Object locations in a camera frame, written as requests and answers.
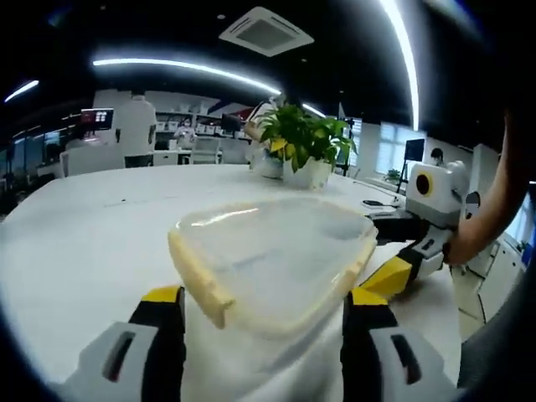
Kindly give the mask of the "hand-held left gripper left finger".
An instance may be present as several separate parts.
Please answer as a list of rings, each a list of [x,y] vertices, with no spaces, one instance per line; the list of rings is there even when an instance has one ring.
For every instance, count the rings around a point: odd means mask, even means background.
[[[142,297],[130,319],[85,347],[62,383],[63,401],[179,401],[186,360],[184,288]]]

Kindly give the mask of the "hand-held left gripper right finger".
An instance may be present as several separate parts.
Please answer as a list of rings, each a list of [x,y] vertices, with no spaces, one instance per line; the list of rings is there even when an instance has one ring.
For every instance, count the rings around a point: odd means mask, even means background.
[[[440,354],[401,327],[383,297],[353,288],[344,299],[342,335],[344,401],[459,399]]]

